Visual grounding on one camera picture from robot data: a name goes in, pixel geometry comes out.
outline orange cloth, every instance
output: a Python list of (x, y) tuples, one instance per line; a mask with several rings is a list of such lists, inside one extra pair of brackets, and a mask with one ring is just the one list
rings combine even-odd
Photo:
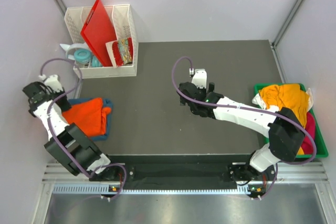
[(309, 95), (300, 90), (298, 84), (271, 85), (260, 91), (260, 97), (266, 103), (267, 109), (270, 105), (276, 105), (279, 110), (282, 107), (291, 109), (303, 128), (307, 124), (307, 109)]
[(73, 105), (70, 110), (63, 112), (62, 115), (69, 124), (75, 123), (86, 136), (91, 137), (105, 134), (107, 115), (111, 111), (110, 107), (103, 108), (101, 98), (94, 98)]

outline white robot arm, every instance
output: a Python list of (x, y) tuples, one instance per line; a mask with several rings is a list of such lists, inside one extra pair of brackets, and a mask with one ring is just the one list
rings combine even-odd
[[(292, 162), (299, 150), (304, 134), (286, 121), (276, 117), (253, 111), (240, 110), (241, 106), (253, 108), (251, 106), (233, 101), (228, 97), (214, 92), (214, 84), (209, 83), (207, 87), (207, 74), (204, 69), (195, 69), (192, 82), (180, 83), (179, 90), (186, 96), (207, 103), (222, 105), (233, 105), (237, 108), (224, 108), (215, 106), (204, 106), (180, 97), (180, 103), (189, 105), (191, 112), (202, 117), (210, 117), (216, 120), (229, 121), (241, 126), (250, 128), (269, 138), (270, 142), (261, 149), (255, 151), (249, 161), (249, 166), (257, 172), (262, 173), (269, 166), (276, 164), (280, 160)], [(279, 114), (298, 122), (294, 113), (283, 108)]]
[(64, 93), (64, 88), (59, 82), (58, 76), (40, 76), (40, 80), (42, 82), (33, 82), (24, 87), (23, 92), (28, 96), (29, 112), (32, 116), (42, 121), (48, 132), (49, 142), (45, 144), (46, 150), (72, 174), (79, 174), (78, 167), (74, 165), (54, 141), (47, 122), (48, 118), (50, 118), (57, 138), (87, 172), (95, 171), (95, 174), (101, 176), (103, 180), (104, 178), (106, 180), (112, 179), (114, 177), (112, 168), (96, 169), (110, 164), (111, 161), (108, 157), (75, 124), (69, 125), (62, 116), (62, 111), (67, 111), (71, 108), (67, 97), (64, 96), (54, 103), (50, 113), (47, 113), (52, 100)]

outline red cutting board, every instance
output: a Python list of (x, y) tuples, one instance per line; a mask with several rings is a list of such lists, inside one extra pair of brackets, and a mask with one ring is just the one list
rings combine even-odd
[(112, 67), (105, 44), (116, 40), (117, 35), (101, 0), (94, 3), (80, 34), (100, 63)]

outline yellow cloth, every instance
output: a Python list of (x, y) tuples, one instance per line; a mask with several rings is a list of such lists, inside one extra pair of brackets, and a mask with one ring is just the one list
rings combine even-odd
[(309, 95), (300, 90), (298, 84), (271, 85), (260, 91), (260, 97), (266, 103), (267, 109), (270, 105), (276, 105), (291, 109), (301, 125), (305, 128), (307, 124), (307, 109)]
[(298, 155), (304, 155), (304, 154), (305, 154), (305, 153), (304, 153), (302, 147), (300, 147), (300, 148), (299, 148), (299, 151), (298, 151)]

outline green tray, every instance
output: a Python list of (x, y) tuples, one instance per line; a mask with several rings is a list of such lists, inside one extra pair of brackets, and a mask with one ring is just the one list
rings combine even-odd
[[(255, 94), (257, 94), (259, 92), (259, 90), (263, 89), (264, 87), (273, 85), (273, 84), (277, 84), (277, 85), (283, 85), (283, 83), (258, 83), (254, 86), (254, 92)], [(303, 84), (299, 83), (301, 90), (303, 90), (304, 92), (306, 91), (305, 87)], [(316, 120), (315, 114), (313, 109), (311, 109), (309, 111), (314, 119), (315, 119), (315, 125), (316, 125), (316, 129), (315, 129), (315, 144), (316, 144), (316, 148), (317, 148), (317, 153), (316, 153), (316, 158), (324, 158), (324, 157), (328, 157), (328, 150), (327, 147), (325, 146), (324, 143), (324, 139), (322, 137), (320, 128), (319, 128), (319, 124)], [(269, 142), (268, 138), (264, 139), (265, 143)], [(308, 158), (311, 157), (311, 155), (297, 155), (296, 158)]]

